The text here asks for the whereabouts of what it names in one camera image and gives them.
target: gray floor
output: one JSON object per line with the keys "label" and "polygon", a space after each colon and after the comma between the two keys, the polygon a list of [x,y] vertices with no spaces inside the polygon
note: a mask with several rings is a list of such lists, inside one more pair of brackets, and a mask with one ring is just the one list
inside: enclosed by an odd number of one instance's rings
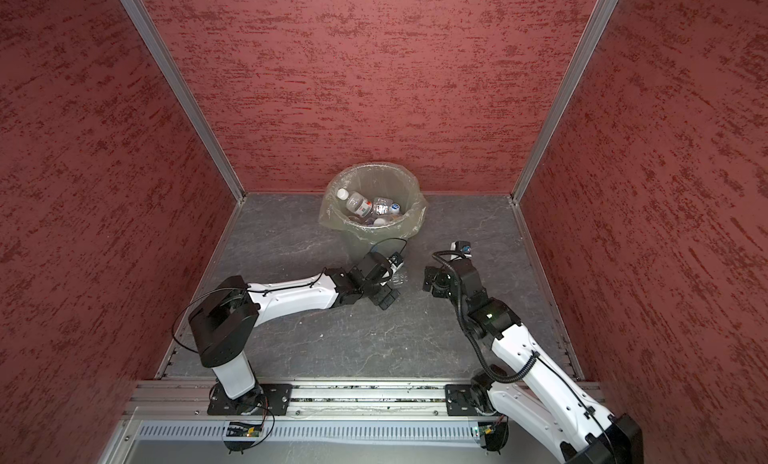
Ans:
{"label": "gray floor", "polygon": [[[317,223],[320,196],[248,197],[210,288],[231,275],[270,283],[349,267],[338,231]],[[404,252],[408,282],[382,311],[368,299],[337,309],[288,315],[260,325],[246,355],[258,376],[468,378],[480,369],[452,306],[422,292],[430,254],[454,240],[472,242],[472,261],[488,294],[520,315],[553,358],[552,317],[538,290],[505,197],[427,198],[426,220]],[[182,342],[193,343],[187,331]],[[490,362],[496,362],[493,355]],[[212,376],[196,354],[179,350],[167,376]]]}

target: aluminum frame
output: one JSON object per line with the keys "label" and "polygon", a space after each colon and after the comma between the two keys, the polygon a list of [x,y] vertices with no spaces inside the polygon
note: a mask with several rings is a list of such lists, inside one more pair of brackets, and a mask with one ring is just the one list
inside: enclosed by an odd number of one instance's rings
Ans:
{"label": "aluminum frame", "polygon": [[[259,381],[294,386],[287,414],[276,417],[277,425],[288,427],[398,426],[408,422],[456,427],[461,423],[473,426],[478,420],[478,416],[447,413],[445,386],[467,384],[467,380],[262,377]],[[99,464],[125,462],[134,443],[141,440],[139,433],[145,422],[182,426],[184,422],[233,420],[233,416],[206,414],[208,392],[215,382],[191,378],[138,382]],[[578,384],[597,401],[604,402],[599,382]],[[518,382],[517,387],[534,397],[524,382]]]}
{"label": "aluminum frame", "polygon": [[610,15],[613,13],[614,8],[616,8],[616,3],[618,1],[619,0],[597,0],[597,2],[595,2],[587,26],[584,27],[584,32],[581,34],[581,39],[579,39],[578,45],[576,46],[576,51],[571,57],[571,64],[568,65],[568,69],[565,71],[560,88],[558,88],[558,93],[554,96],[552,106],[549,108],[549,112],[544,118],[542,131],[539,132],[536,137],[531,153],[525,161],[522,172],[520,172],[520,177],[514,184],[514,190],[512,190],[512,201],[514,203],[520,204],[525,190],[528,189],[528,184],[531,182],[536,168],[549,146],[549,141],[552,139],[552,135],[554,134],[558,123],[560,123],[565,108],[568,106],[568,102],[571,100],[571,97],[576,90],[576,86],[581,79],[581,75],[584,73],[584,69],[586,69],[587,64],[589,64],[589,60],[594,53],[594,48],[598,45],[600,37],[605,30],[605,26],[608,24]]}
{"label": "aluminum frame", "polygon": [[[219,261],[221,260],[221,257],[224,255],[224,251],[226,249],[226,243],[229,242],[230,236],[232,235],[232,232],[235,229],[235,226],[237,225],[237,219],[240,217],[240,214],[243,211],[243,208],[245,207],[245,198],[242,200],[238,200],[235,203],[235,208],[232,209],[232,214],[230,215],[230,219],[226,222],[226,226],[224,228],[224,231],[221,234],[221,237],[219,237],[219,242],[216,244],[216,248],[214,249],[214,253],[211,254],[210,259],[208,260],[208,265],[205,267],[205,271],[203,272],[203,277],[200,277],[200,282],[197,284],[197,289],[194,291],[192,301],[193,302],[197,297],[201,296],[208,286],[211,285],[211,279],[214,276],[214,272],[216,271],[216,265],[218,265]],[[179,339],[184,332],[187,330],[187,327],[189,326],[189,323],[187,322],[187,315],[189,315],[189,312],[191,311],[191,305],[187,307],[187,309],[184,311],[184,315],[180,317],[180,322],[178,325],[178,328],[174,331],[174,335],[177,339]],[[178,351],[178,344],[174,342],[173,339],[170,340],[170,343],[168,344],[168,350],[165,351],[165,355],[163,355],[163,360],[160,361],[160,366],[158,367],[158,372],[154,374],[155,379],[163,379],[165,376],[165,370],[170,365],[170,360],[173,358],[174,354]]]}
{"label": "aluminum frame", "polygon": [[560,314],[560,308],[558,308],[558,303],[554,300],[552,287],[549,286],[547,273],[544,272],[544,266],[542,266],[542,261],[538,257],[538,252],[536,252],[536,246],[533,242],[533,238],[531,237],[531,231],[528,230],[528,225],[525,222],[522,209],[520,208],[520,205],[515,203],[512,198],[510,198],[510,206],[512,206],[514,221],[518,225],[518,230],[520,231],[520,238],[525,245],[525,253],[528,255],[528,260],[531,262],[531,267],[533,267],[534,275],[536,276],[536,282],[538,282],[538,288],[542,291],[544,298],[547,300],[550,316],[552,318],[552,325],[554,326],[555,338],[557,339],[561,348],[565,351],[565,355],[568,357],[568,360],[571,362],[573,376],[576,378],[576,380],[584,380],[586,379],[586,376],[584,375],[584,371],[581,369],[581,365],[578,363],[576,352],[574,351],[573,345],[571,344],[571,338],[568,336],[568,331],[565,329],[563,317]]}
{"label": "aluminum frame", "polygon": [[170,89],[176,94],[179,104],[184,109],[184,112],[187,113],[187,117],[189,117],[192,126],[197,131],[197,135],[203,141],[205,148],[210,154],[210,158],[216,164],[216,168],[221,173],[224,181],[226,181],[226,185],[230,188],[232,195],[238,202],[243,200],[246,195],[243,185],[226,158],[226,154],[216,139],[214,131],[205,120],[205,115],[203,115],[200,106],[197,105],[197,101],[194,99],[194,95],[187,82],[181,76],[174,58],[170,55],[168,47],[163,42],[158,28],[154,26],[144,3],[141,0],[120,0],[120,2],[125,11],[128,12],[128,16],[133,21],[136,30],[138,30],[139,35],[147,45],[155,62],[158,63],[160,71],[165,75],[165,80],[168,81]]}

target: bottle label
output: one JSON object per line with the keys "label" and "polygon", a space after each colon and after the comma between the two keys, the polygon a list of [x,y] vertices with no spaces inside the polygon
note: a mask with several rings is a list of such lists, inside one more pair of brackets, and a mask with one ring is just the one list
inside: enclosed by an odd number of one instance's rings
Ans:
{"label": "bottle label", "polygon": [[368,214],[371,207],[373,207],[373,204],[371,203],[370,200],[363,200],[362,203],[360,203],[360,207],[357,208],[355,213],[360,217],[364,217],[366,214]]}

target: trash can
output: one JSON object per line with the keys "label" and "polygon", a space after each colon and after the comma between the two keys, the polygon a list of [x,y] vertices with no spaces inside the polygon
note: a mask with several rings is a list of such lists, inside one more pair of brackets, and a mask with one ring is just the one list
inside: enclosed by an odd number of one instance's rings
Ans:
{"label": "trash can", "polygon": [[[350,220],[352,213],[336,193],[339,189],[356,190],[368,199],[387,197],[400,204],[402,217],[380,227],[367,227]],[[407,239],[416,235],[424,222],[427,201],[418,189],[416,176],[405,167],[389,162],[361,163],[341,171],[326,188],[320,207],[320,225],[342,231],[342,238],[352,260],[361,259],[371,246],[390,237]],[[387,250],[402,243],[388,243]]]}

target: textured red wall panel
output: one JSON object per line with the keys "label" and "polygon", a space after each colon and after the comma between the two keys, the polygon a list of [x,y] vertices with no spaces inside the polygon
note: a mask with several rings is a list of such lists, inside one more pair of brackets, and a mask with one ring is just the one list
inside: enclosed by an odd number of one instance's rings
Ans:
{"label": "textured red wall panel", "polygon": [[620,0],[524,196],[650,462],[768,462],[768,0]]}
{"label": "textured red wall panel", "polygon": [[144,0],[247,190],[514,185],[595,0]]}
{"label": "textured red wall panel", "polygon": [[0,0],[0,461],[93,462],[233,199],[118,0]]}

